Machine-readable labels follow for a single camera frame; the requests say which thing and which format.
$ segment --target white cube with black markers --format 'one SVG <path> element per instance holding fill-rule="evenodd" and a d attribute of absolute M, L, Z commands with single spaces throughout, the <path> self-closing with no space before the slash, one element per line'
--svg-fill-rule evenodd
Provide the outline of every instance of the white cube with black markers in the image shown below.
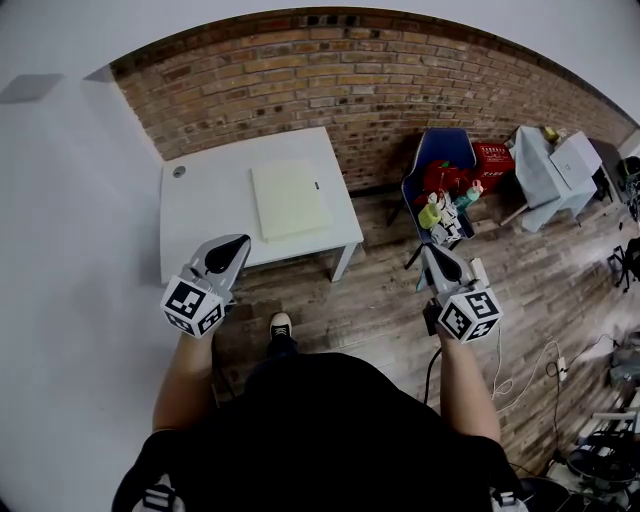
<path fill-rule="evenodd" d="M 460 343 L 487 336 L 503 313 L 491 288 L 449 297 L 438 322 Z"/>
<path fill-rule="evenodd" d="M 194 338 L 202 338 L 224 318 L 221 297 L 178 276 L 169 281 L 162 310 L 171 325 Z"/>

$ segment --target forearm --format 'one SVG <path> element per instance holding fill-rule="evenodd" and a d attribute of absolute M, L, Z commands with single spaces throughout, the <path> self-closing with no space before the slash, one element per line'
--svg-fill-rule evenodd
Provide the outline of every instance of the forearm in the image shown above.
<path fill-rule="evenodd" d="M 154 432 L 188 428 L 211 410 L 211 340 L 212 335 L 199 340 L 180 336 L 156 400 Z"/>
<path fill-rule="evenodd" d="M 500 422 L 480 368 L 468 345 L 447 335 L 442 341 L 440 410 L 443 419 L 461 434 L 500 442 Z"/>

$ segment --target brick wall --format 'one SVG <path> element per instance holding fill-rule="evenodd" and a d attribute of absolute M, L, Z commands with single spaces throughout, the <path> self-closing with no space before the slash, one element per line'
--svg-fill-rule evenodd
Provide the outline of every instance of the brick wall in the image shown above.
<path fill-rule="evenodd" d="M 429 127 L 502 142 L 520 124 L 546 124 L 616 145 L 635 128 L 540 55 L 391 11 L 248 15 L 158 41 L 112 69 L 165 160 L 325 126 L 351 190 L 398 182 Z"/>

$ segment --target white power adapter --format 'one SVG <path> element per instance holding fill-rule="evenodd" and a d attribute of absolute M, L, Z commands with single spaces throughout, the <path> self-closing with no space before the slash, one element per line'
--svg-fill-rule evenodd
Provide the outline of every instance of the white power adapter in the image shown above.
<path fill-rule="evenodd" d="M 563 382 L 567 378 L 567 375 L 569 374 L 569 369 L 567 368 L 567 363 L 564 360 L 564 357 L 558 358 L 556 367 L 558 370 L 558 377 L 560 377 L 560 382 Z"/>

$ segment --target white table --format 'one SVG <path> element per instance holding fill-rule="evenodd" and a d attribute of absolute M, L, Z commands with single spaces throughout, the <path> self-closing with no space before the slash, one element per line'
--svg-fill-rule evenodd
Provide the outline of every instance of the white table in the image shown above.
<path fill-rule="evenodd" d="M 325 229 L 267 243 L 260 229 L 251 168 L 269 161 L 307 158 L 324 191 L 333 223 Z M 186 171 L 176 178 L 173 172 L 179 166 L 184 166 Z M 203 242 L 228 234 L 251 237 L 247 266 L 339 248 L 331 280 L 342 277 L 363 237 L 324 128 L 236 142 L 176 158 L 163 166 L 162 282 L 166 283 L 173 274 L 178 274 Z"/>
<path fill-rule="evenodd" d="M 553 148 L 538 128 L 518 128 L 514 149 L 516 177 L 529 208 L 522 215 L 526 230 L 537 232 L 558 210 L 570 209 L 575 218 L 595 194 L 597 188 L 591 178 L 569 188 L 549 159 Z"/>

